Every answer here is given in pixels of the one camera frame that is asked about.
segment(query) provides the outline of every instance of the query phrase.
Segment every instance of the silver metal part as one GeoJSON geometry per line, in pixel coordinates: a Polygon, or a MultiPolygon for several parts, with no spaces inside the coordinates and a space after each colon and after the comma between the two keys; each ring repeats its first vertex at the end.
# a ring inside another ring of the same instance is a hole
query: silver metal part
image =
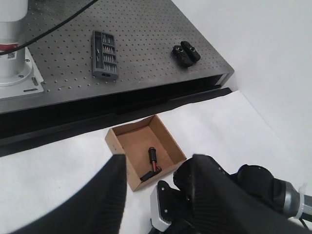
{"type": "MultiPolygon", "coordinates": [[[[15,22],[0,22],[0,46],[23,44],[25,42],[24,24],[24,19],[15,22]]],[[[13,77],[21,73],[24,65],[25,49],[0,56],[0,83],[4,83],[4,79],[7,77],[13,77]]]]}
{"type": "MultiPolygon", "coordinates": [[[[89,0],[29,0],[26,40],[62,22],[87,3],[89,0]]],[[[1,101],[0,113],[234,72],[171,0],[98,1],[31,45],[30,51],[44,78],[45,92],[1,101]],[[115,36],[119,71],[115,82],[92,76],[93,30],[115,36]],[[201,60],[188,69],[179,67],[171,53],[173,46],[183,40],[201,55],[201,60]]]]}
{"type": "Polygon", "coordinates": [[[160,208],[159,208],[159,199],[158,199],[158,191],[157,191],[157,186],[155,186],[152,194],[151,194],[151,221],[152,221],[152,226],[156,228],[157,230],[164,232],[167,230],[171,222],[164,220],[161,217],[160,214],[160,208]]]}
{"type": "Polygon", "coordinates": [[[42,76],[27,48],[25,52],[24,69],[15,76],[0,79],[0,101],[43,92],[42,76]]]}

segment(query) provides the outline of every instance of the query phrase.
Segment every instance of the mounting hole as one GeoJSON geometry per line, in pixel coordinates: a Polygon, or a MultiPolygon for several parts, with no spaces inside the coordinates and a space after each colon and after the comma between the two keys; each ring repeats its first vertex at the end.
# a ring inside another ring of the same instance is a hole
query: mounting hole
{"type": "Polygon", "coordinates": [[[37,91],[37,90],[38,90],[37,88],[34,88],[34,89],[25,89],[24,92],[27,93],[27,92],[37,91]]]}

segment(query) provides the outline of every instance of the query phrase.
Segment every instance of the black cable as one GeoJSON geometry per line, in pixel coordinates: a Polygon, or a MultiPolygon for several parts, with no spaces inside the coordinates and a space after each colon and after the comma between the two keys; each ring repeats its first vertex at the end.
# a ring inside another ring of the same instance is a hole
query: black cable
{"type": "Polygon", "coordinates": [[[4,51],[4,52],[0,52],[0,56],[1,55],[7,55],[10,53],[13,53],[17,50],[21,50],[33,43],[35,43],[37,40],[40,40],[41,38],[45,37],[46,35],[54,32],[55,30],[61,28],[63,25],[67,24],[69,21],[71,21],[72,19],[76,18],[78,15],[80,15],[82,12],[84,12],[86,9],[88,9],[90,6],[92,6],[94,3],[96,3],[98,0],[93,0],[90,3],[88,3],[87,5],[85,5],[83,8],[81,8],[79,11],[77,11],[76,13],[74,13],[71,17],[69,17],[68,19],[64,20],[63,22],[59,23],[58,25],[54,26],[53,28],[49,29],[48,31],[46,31],[45,33],[42,33],[41,35],[35,37],[34,39],[24,43],[23,45],[20,45],[12,50],[8,50],[8,51],[4,51]]]}
{"type": "Polygon", "coordinates": [[[300,218],[299,221],[302,223],[302,225],[303,225],[306,229],[309,230],[307,224],[305,223],[305,221],[303,221],[303,219],[300,218]]]}

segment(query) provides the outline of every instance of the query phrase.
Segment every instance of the black clamp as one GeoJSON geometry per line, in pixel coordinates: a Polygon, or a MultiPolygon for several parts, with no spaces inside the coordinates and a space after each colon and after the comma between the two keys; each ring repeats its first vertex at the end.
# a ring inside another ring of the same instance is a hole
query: black clamp
{"type": "Polygon", "coordinates": [[[183,67],[190,67],[200,60],[200,55],[189,42],[182,41],[181,45],[175,45],[172,50],[173,55],[183,67]]]}

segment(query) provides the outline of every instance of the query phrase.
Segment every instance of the red stripe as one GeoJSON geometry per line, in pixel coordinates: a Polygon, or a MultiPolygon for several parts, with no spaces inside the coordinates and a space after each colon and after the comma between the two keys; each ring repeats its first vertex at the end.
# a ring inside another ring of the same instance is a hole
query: red stripe
{"type": "Polygon", "coordinates": [[[1,51],[12,50],[12,49],[14,49],[16,47],[18,47],[17,43],[14,43],[14,44],[0,44],[0,50],[1,51]]]}

